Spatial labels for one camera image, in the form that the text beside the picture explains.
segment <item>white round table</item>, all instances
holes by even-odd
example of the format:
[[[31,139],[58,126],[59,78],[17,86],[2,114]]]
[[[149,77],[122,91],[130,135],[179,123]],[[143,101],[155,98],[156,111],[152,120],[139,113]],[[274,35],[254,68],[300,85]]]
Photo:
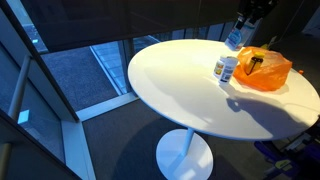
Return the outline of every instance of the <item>white round table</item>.
[[[319,95],[291,70],[277,91],[261,92],[235,78],[219,85],[213,70],[220,55],[237,56],[222,42],[175,40],[149,46],[129,64],[137,95],[153,110],[188,130],[165,134],[157,163],[167,179],[207,179],[213,157],[194,131],[235,140],[266,141],[305,131],[320,114]]]

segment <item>table base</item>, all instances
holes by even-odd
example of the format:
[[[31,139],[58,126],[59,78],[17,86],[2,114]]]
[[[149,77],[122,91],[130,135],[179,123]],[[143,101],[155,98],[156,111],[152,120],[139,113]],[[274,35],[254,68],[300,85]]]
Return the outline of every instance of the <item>table base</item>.
[[[213,168],[213,157],[208,144],[196,133],[184,157],[187,130],[177,129],[165,134],[156,151],[160,171],[167,179],[208,179]]]

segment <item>bottle cap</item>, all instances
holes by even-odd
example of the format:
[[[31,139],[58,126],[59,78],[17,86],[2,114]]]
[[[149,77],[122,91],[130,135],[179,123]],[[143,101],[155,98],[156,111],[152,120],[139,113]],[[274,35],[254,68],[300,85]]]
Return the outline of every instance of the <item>bottle cap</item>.
[[[255,52],[254,57],[262,59],[262,58],[264,58],[264,53],[263,52]]]

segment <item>orange plastic bag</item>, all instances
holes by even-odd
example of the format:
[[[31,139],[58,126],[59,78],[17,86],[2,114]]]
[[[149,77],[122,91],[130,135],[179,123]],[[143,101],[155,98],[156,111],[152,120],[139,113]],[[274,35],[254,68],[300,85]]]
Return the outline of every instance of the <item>orange plastic bag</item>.
[[[263,63],[259,69],[247,75],[247,62],[255,52],[265,53]],[[274,91],[283,86],[292,67],[292,62],[280,53],[252,46],[244,48],[238,54],[238,59],[240,64],[234,71],[234,77],[240,83],[261,91]]]

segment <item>table top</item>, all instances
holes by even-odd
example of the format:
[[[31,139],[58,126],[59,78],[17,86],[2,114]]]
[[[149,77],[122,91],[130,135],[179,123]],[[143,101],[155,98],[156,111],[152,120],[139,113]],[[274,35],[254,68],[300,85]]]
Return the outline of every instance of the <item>table top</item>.
[[[261,92],[234,77],[219,85],[220,55],[237,56],[223,43],[174,40],[149,46],[129,64],[129,81],[149,107],[195,131],[238,140],[275,140],[303,132],[320,114],[314,87],[295,70],[277,91]]]

